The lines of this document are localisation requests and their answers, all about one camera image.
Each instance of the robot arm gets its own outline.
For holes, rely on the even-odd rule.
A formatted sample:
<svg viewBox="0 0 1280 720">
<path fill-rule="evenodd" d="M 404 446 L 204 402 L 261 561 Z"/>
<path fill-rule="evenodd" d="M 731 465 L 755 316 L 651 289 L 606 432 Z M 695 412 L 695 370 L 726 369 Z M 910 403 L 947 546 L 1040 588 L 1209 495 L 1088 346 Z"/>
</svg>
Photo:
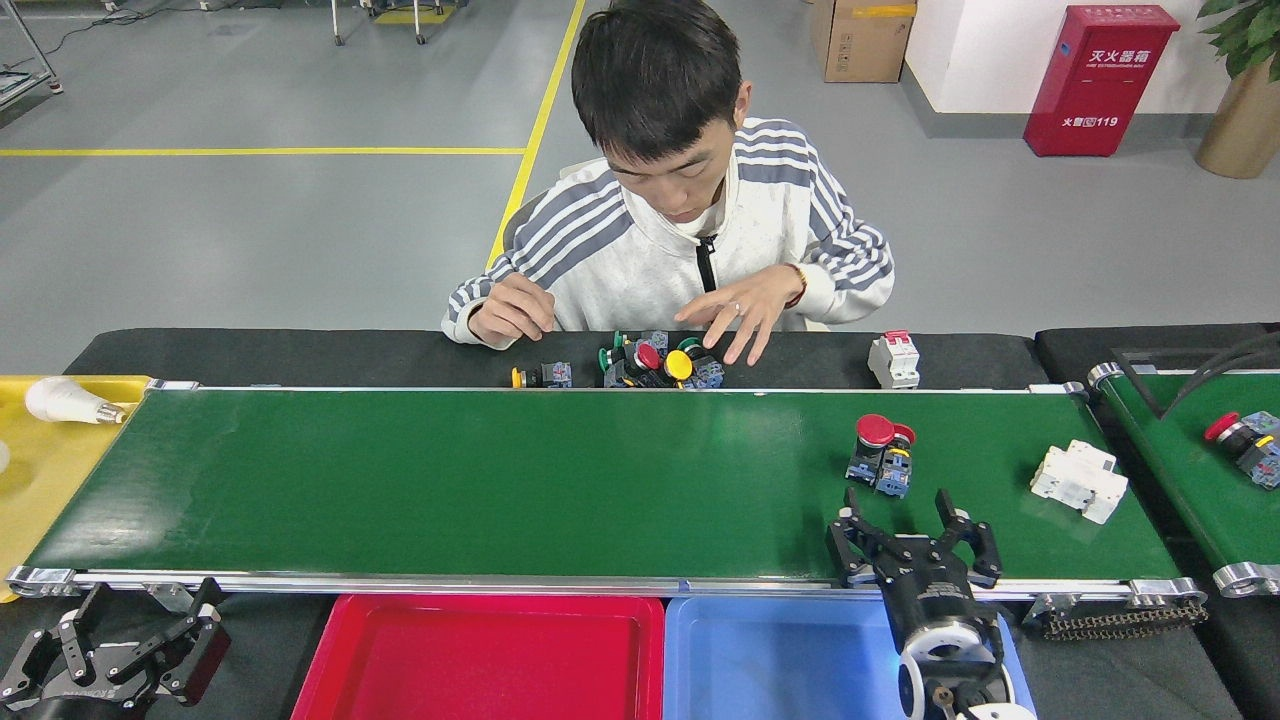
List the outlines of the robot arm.
<svg viewBox="0 0 1280 720">
<path fill-rule="evenodd" d="M 991 587 L 1002 573 L 991 527 L 973 523 L 946 491 L 936 497 L 945 528 L 937 539 L 891 536 L 872 525 L 852 488 L 845 503 L 829 525 L 832 556 L 846 585 L 861 578 L 865 565 L 874 573 L 900 653 L 899 694 L 906 717 L 1034 720 L 1015 705 L 998 615 L 974 600 L 970 588 L 970 582 Z M 959 542 L 973 547 L 973 568 L 954 552 Z"/>
<path fill-rule="evenodd" d="M 132 720 L 159 696 L 196 705 L 230 646 L 214 607 L 221 598 L 206 578 L 189 609 L 148 639 L 95 646 L 91 634 L 111 600 L 109 587 L 95 585 L 56 626 L 27 634 L 0 680 L 0 716 Z"/>
</svg>

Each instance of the wall baseboard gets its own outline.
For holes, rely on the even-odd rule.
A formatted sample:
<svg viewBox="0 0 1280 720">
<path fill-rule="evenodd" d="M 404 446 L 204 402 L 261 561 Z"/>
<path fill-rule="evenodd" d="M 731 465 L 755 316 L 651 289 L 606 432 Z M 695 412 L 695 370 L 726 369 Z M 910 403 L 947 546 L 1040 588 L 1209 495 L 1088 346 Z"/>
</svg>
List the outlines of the wall baseboard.
<svg viewBox="0 0 1280 720">
<path fill-rule="evenodd" d="M 906 63 L 900 85 L 927 137 L 1021 137 L 1030 118 L 1027 113 L 938 113 Z M 1129 123 L 1125 140 L 1203 137 L 1212 119 L 1212 113 L 1140 113 Z"/>
</svg>

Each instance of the red cabinet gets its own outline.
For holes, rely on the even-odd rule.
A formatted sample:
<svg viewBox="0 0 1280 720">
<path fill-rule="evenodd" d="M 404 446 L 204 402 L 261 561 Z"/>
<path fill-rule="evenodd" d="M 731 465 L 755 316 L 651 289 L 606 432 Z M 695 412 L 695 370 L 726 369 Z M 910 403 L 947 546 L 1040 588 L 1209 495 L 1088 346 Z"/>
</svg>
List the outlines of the red cabinet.
<svg viewBox="0 0 1280 720">
<path fill-rule="evenodd" d="M 1037 155 L 1111 155 L 1181 26 L 1160 5 L 1069 5 L 1023 138 Z"/>
</svg>

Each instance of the man's left hand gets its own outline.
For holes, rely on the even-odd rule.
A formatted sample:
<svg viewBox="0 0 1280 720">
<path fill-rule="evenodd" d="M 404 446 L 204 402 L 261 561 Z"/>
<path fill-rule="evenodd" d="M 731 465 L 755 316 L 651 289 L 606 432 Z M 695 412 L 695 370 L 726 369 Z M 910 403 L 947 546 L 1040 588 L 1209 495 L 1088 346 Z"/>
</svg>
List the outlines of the man's left hand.
<svg viewBox="0 0 1280 720">
<path fill-rule="evenodd" d="M 676 313 L 675 319 L 677 323 L 695 325 L 710 323 L 703 345 L 714 347 L 730 324 L 741 318 L 737 334 L 724 352 L 724 363 L 732 365 L 737 361 L 754 334 L 755 342 L 746 356 L 746 364 L 755 365 L 769 345 L 769 334 L 782 316 L 782 306 L 803 291 L 804 286 L 795 268 L 769 265 L 736 283 L 695 297 Z"/>
</svg>

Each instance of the black zipper pull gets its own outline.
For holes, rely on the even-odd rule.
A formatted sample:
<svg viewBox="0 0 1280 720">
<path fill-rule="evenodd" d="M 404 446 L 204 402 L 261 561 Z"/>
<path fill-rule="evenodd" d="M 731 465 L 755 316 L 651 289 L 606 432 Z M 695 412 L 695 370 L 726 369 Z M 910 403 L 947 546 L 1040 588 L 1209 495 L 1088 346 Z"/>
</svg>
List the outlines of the black zipper pull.
<svg viewBox="0 0 1280 720">
<path fill-rule="evenodd" d="M 703 290 L 716 290 L 716 272 L 712 270 L 712 254 L 716 252 L 716 236 L 698 238 L 698 272 L 703 275 Z"/>
</svg>

